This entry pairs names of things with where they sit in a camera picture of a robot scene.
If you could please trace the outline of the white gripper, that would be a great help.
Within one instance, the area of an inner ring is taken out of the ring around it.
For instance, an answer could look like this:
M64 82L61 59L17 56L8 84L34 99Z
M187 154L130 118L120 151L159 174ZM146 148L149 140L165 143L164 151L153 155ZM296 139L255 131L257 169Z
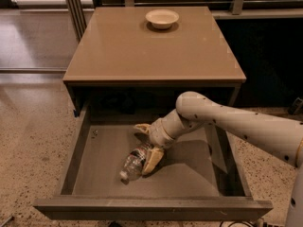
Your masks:
M134 125L136 130L147 134L154 148L149 148L143 162L142 174L148 175L153 172L155 167L160 163L164 156L163 148L169 148L174 139L171 138L165 131L162 124L162 119L158 118L151 124L142 123Z

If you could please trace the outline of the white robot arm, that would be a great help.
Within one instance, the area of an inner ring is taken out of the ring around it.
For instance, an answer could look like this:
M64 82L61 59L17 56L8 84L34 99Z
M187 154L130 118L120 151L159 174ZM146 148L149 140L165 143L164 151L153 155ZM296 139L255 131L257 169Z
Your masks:
M213 124L298 169L285 227L303 223L303 125L299 121L217 104L196 92L184 92L175 109L151 124L135 127L157 148L170 148L183 134Z

